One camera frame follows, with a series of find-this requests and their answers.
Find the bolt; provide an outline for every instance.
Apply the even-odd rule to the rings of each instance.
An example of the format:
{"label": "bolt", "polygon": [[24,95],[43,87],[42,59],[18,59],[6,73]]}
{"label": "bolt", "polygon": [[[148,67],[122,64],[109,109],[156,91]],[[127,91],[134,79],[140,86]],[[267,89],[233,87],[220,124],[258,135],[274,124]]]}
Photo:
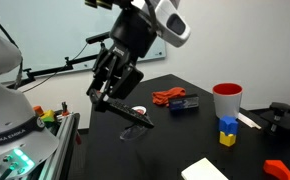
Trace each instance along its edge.
{"label": "bolt", "polygon": [[276,128],[277,128],[277,126],[275,124],[273,124],[272,127],[271,127],[271,131],[272,132],[275,132],[276,131]]}
{"label": "bolt", "polygon": [[7,156],[5,156],[5,157],[3,158],[3,161],[4,161],[4,162],[8,162],[8,161],[10,161],[12,158],[13,158],[13,157],[12,157],[11,155],[7,155]]}
{"label": "bolt", "polygon": [[274,116],[274,120],[275,121],[279,121],[279,120],[281,120],[281,117],[280,116]]}
{"label": "bolt", "polygon": [[18,174],[22,174],[23,172],[25,172],[25,169],[24,168],[21,168],[17,171]]}

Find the yellow block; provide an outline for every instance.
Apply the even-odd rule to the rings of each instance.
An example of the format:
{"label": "yellow block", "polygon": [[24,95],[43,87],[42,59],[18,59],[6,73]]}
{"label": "yellow block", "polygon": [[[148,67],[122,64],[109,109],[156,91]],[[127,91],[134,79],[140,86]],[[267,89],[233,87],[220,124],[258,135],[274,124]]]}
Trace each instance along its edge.
{"label": "yellow block", "polygon": [[229,134],[228,136],[225,135],[224,132],[220,131],[219,134],[219,142],[224,144],[225,146],[232,146],[236,142],[236,136],[233,134]]}
{"label": "yellow block", "polygon": [[41,116],[41,120],[44,122],[54,122],[54,111],[53,110],[48,110],[44,112],[44,115]]}

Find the white card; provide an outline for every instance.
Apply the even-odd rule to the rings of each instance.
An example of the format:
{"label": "white card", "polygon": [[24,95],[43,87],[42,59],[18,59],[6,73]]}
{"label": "white card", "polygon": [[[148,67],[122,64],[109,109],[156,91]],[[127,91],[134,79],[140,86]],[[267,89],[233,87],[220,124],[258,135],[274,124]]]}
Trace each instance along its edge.
{"label": "white card", "polygon": [[228,180],[206,158],[201,159],[182,171],[182,177],[185,180]]}

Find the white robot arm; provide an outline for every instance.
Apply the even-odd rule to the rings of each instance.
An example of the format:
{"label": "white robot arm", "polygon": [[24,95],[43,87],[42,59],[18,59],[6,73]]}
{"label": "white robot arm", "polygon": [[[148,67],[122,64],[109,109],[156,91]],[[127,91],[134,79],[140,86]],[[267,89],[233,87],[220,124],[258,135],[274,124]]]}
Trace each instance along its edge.
{"label": "white robot arm", "polygon": [[[11,71],[21,60],[17,47],[0,37],[0,74]],[[12,157],[16,150],[27,155],[26,161],[17,161],[20,165],[17,169],[24,168],[22,174],[18,174],[17,170],[9,172],[13,177],[24,177],[48,158],[58,143],[59,140],[36,116],[24,94],[7,89],[0,83],[0,177],[5,170],[9,172],[10,163],[3,162],[4,156]]]}
{"label": "white robot arm", "polygon": [[[175,47],[186,43],[191,34],[190,27],[177,11],[180,0],[151,0],[158,23],[157,34]],[[132,4],[150,17],[148,6],[143,0],[134,0]]]}

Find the black device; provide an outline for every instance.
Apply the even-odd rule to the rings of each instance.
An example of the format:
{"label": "black device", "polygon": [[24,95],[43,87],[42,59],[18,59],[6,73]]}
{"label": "black device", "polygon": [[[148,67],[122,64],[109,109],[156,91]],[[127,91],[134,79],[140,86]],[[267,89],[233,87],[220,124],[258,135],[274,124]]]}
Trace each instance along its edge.
{"label": "black device", "polygon": [[154,124],[149,120],[148,116],[138,113],[126,104],[116,101],[111,98],[107,98],[105,101],[100,101],[99,98],[104,94],[97,92],[95,89],[91,89],[91,101],[95,106],[95,110],[98,112],[105,112],[106,110],[113,112],[126,120],[131,121],[135,125],[141,125],[146,128],[153,128]]}
{"label": "black device", "polygon": [[[86,94],[90,96],[95,111],[109,110],[135,124],[153,128],[154,125],[144,115],[135,113],[127,105],[114,100],[125,99],[144,77],[136,68],[136,62],[139,57],[145,57],[157,37],[155,12],[150,2],[146,1],[152,17],[149,23],[130,0],[96,1],[97,5],[105,8],[111,8],[113,3],[122,8],[109,33],[114,43],[109,49],[101,43],[101,50],[92,68],[94,79]],[[107,37],[107,34],[94,37],[93,41],[88,39],[88,42],[94,42],[102,37]]]}
{"label": "black device", "polygon": [[105,39],[108,39],[108,38],[109,38],[109,32],[105,32],[102,34],[98,34],[96,36],[86,38],[86,42],[88,44],[94,44],[96,42],[103,42]]}
{"label": "black device", "polygon": [[265,132],[283,139],[290,138],[290,106],[273,102],[269,108],[272,111],[260,115],[268,122]]}
{"label": "black device", "polygon": [[183,109],[198,108],[199,97],[197,94],[185,95],[182,97],[170,98],[168,99],[169,110],[179,111]]}

